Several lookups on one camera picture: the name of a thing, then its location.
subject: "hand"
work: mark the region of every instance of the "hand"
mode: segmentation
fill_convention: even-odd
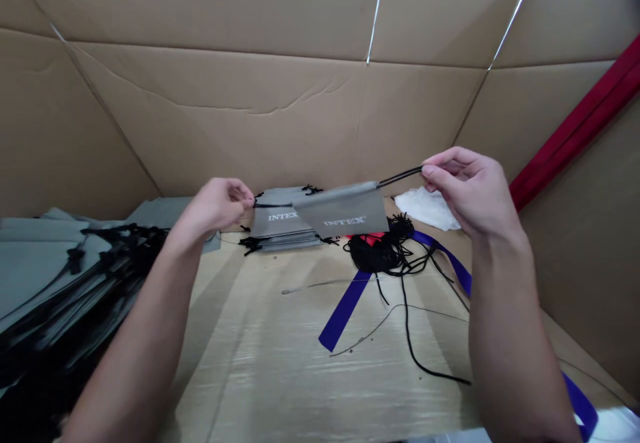
[[[211,179],[189,203],[172,232],[189,242],[204,239],[239,222],[253,202],[253,193],[240,180]]]
[[[508,238],[522,232],[500,164],[453,147],[422,162],[425,188],[440,190],[462,229],[471,237]]]

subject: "left hand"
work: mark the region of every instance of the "left hand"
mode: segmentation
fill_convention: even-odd
[[[195,240],[208,237],[239,222],[253,202],[253,193],[239,179],[211,179],[189,203],[174,229]]]

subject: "blue ribbon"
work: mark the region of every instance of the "blue ribbon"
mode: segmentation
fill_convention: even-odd
[[[417,230],[414,230],[411,238],[417,242],[424,243],[427,246],[435,246],[435,248],[444,252],[449,257],[455,276],[458,278],[463,290],[467,296],[471,296],[471,275],[453,253],[442,246],[442,244],[435,238]],[[330,352],[333,352],[342,332],[345,330],[347,322],[349,321],[349,318],[351,318],[351,314],[353,313],[353,310],[355,310],[355,306],[357,305],[362,292],[365,290],[365,286],[367,286],[369,278],[371,278],[371,273],[363,272],[362,270],[359,270],[358,273],[355,274],[349,288],[345,291],[340,303],[335,307],[331,318],[322,330],[318,340],[322,346]],[[580,428],[580,435],[582,435],[582,441],[588,442],[593,434],[596,424],[598,423],[598,413],[595,411],[595,408],[587,399],[585,394],[582,393],[580,388],[578,388],[578,386],[571,381],[564,372],[562,373],[562,376],[565,379],[565,385],[567,386],[567,393],[569,393],[569,399],[571,401],[573,411],[578,415],[578,417],[580,417],[583,423],[578,425]]]

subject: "pile of black cords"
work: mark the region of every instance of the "pile of black cords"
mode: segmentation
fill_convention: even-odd
[[[433,253],[436,250],[435,246],[429,248],[427,245],[421,242],[416,242],[424,248],[425,254],[422,256],[417,256],[416,258],[410,260],[410,258],[415,255],[412,251],[405,248],[403,246],[403,243],[411,239],[411,237],[413,236],[414,228],[413,223],[406,217],[406,214],[393,215],[393,218],[390,219],[387,217],[387,220],[389,221],[389,232],[386,232],[379,238],[369,236],[369,238],[375,239],[373,246],[371,246],[364,239],[366,235],[353,235],[353,238],[351,238],[351,240],[349,240],[349,242],[347,242],[343,247],[344,250],[351,253],[351,258],[353,259],[355,266],[359,270],[367,273],[375,273],[378,290],[387,305],[389,304],[389,302],[387,302],[387,299],[382,293],[380,280],[378,279],[378,273],[386,273],[391,276],[400,277],[402,295],[405,301],[405,331],[407,333],[407,343],[409,345],[411,358],[416,363],[416,365],[422,371],[432,376],[447,378],[448,380],[453,380],[458,383],[471,385],[471,382],[464,378],[432,371],[423,366],[416,359],[413,353],[413,346],[411,345],[411,337],[409,335],[409,306],[407,302],[407,292],[405,290],[404,276],[408,274],[420,273],[427,267],[427,263],[429,262],[429,259],[431,259],[436,269],[447,279],[447,281],[451,283],[452,280],[444,274],[440,266],[436,263],[435,259],[433,259]]]

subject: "red fabric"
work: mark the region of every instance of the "red fabric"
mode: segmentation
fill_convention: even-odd
[[[511,183],[520,211],[535,198],[640,90],[640,35],[614,62]]]
[[[384,234],[385,234],[384,232],[369,233],[367,235],[361,235],[360,238],[362,238],[365,242],[369,243],[369,246],[373,246],[373,244],[377,242],[380,238],[382,238]],[[351,240],[353,238],[353,235],[347,235],[347,238]]]

